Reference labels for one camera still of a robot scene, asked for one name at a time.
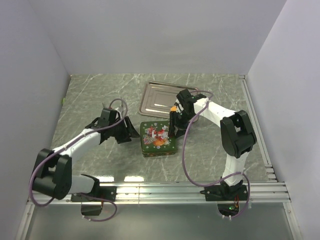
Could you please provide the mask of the gold tin lid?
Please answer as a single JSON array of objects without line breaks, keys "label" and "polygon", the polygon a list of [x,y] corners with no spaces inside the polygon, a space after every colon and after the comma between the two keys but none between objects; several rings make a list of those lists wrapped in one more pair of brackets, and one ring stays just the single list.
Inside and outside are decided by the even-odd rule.
[{"label": "gold tin lid", "polygon": [[140,143],[141,148],[145,145],[176,146],[176,139],[168,136],[169,121],[143,121],[140,124]]}]

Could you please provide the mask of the green christmas cookie tin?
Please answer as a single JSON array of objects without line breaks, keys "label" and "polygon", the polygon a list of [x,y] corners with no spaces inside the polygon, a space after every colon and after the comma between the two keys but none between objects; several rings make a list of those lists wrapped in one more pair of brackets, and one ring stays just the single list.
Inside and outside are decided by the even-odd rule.
[{"label": "green christmas cookie tin", "polygon": [[144,145],[141,148],[144,157],[174,155],[177,152],[177,149],[178,148],[173,145]]}]

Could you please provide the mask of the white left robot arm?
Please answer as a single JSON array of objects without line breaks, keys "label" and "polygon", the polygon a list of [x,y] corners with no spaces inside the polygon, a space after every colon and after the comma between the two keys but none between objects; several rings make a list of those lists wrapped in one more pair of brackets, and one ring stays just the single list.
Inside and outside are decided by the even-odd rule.
[{"label": "white left robot arm", "polygon": [[100,181],[86,174],[73,175],[72,166],[93,147],[109,138],[118,144],[130,142],[140,135],[127,116],[127,110],[106,107],[101,115],[89,123],[84,130],[67,143],[54,149],[42,149],[36,158],[29,181],[29,196],[42,193],[52,199],[61,200],[68,194],[83,194],[89,201],[100,197]]}]

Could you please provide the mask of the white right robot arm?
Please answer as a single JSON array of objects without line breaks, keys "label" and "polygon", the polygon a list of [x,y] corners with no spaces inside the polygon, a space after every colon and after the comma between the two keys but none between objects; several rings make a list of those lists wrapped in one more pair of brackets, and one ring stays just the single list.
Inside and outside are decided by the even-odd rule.
[{"label": "white right robot arm", "polygon": [[246,159],[257,143],[257,137],[248,113],[225,108],[207,97],[205,91],[181,90],[169,114],[169,136],[183,137],[187,142],[194,120],[200,116],[220,128],[222,147],[226,152],[225,169],[221,179],[202,184],[207,194],[216,201],[233,200],[249,188],[243,187]]}]

